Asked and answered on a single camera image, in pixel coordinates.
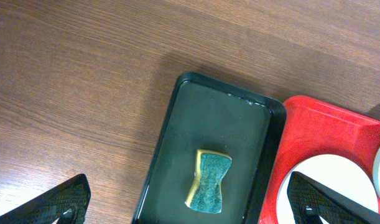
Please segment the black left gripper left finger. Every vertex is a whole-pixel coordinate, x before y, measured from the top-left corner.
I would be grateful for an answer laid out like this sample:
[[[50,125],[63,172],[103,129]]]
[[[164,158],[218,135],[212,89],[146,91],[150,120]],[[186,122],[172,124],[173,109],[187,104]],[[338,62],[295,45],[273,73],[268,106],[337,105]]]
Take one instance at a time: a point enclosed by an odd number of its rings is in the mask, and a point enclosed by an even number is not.
[[[86,175],[78,174],[1,215],[0,223],[83,224],[90,198]]]

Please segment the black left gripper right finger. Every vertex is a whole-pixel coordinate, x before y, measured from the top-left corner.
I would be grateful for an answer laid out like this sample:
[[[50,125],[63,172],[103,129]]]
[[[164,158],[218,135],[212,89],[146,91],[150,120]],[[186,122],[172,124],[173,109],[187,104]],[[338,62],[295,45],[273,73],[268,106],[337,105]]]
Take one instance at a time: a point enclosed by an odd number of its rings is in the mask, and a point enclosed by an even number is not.
[[[301,172],[290,175],[287,188],[296,223],[380,224],[380,214],[335,192]]]

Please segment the white plate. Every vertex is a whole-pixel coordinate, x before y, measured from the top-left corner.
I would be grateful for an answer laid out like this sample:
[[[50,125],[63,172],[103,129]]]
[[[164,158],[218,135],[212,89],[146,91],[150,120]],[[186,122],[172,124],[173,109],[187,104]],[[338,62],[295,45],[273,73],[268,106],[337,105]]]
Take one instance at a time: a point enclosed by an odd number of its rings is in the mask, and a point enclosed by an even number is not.
[[[285,176],[280,185],[276,202],[276,215],[279,223],[295,223],[287,196],[289,179],[293,171],[303,173],[374,212],[378,211],[376,191],[364,170],[345,157],[323,154],[298,163]]]

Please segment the yellow green sponge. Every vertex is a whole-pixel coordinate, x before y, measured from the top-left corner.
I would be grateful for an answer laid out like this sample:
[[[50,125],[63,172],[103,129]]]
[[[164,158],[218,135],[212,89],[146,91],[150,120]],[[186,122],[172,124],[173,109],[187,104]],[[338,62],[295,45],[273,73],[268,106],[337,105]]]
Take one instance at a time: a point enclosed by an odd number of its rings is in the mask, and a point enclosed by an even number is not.
[[[223,208],[221,183],[232,165],[232,158],[221,152],[198,149],[192,186],[185,205],[202,213],[217,214]]]

